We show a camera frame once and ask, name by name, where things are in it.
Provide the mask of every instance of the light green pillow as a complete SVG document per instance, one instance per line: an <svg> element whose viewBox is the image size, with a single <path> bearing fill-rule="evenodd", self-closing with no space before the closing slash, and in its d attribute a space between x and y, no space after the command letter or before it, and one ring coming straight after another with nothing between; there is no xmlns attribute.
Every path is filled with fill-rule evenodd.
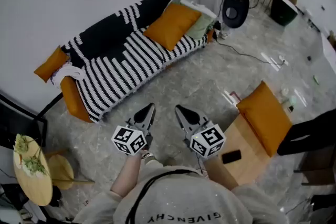
<svg viewBox="0 0 336 224"><path fill-rule="evenodd" d="M211 18L210 16L202 13L200 18L194 23L192 27L189 28L187 36L190 36L193 39L201 39L206 34L206 30L210 24L213 23L215 19Z"/></svg>

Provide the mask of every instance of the person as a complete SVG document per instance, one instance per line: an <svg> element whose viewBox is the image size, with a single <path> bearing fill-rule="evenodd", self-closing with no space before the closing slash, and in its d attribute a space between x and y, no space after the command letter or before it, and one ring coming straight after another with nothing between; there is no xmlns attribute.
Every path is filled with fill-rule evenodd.
<svg viewBox="0 0 336 224"><path fill-rule="evenodd" d="M286 216L256 186L238 186L218 157L193 168L163 166L147 153L127 156L109 191L98 194L74 223L285 224Z"/></svg>
<svg viewBox="0 0 336 224"><path fill-rule="evenodd" d="M294 124L278 148L280 156L320 150L336 143L333 121L336 109L327 111L311 121Z"/></svg>

